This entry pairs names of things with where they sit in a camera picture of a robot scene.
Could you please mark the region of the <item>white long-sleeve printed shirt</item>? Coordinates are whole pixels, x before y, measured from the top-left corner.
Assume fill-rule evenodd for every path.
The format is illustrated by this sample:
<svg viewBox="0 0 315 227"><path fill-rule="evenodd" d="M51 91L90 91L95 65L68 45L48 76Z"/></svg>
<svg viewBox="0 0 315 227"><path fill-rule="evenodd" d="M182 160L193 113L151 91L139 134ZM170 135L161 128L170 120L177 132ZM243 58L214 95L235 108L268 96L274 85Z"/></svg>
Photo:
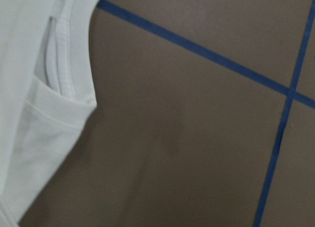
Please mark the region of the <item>white long-sleeve printed shirt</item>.
<svg viewBox="0 0 315 227"><path fill-rule="evenodd" d="M96 108L99 0L0 0L0 224L16 227Z"/></svg>

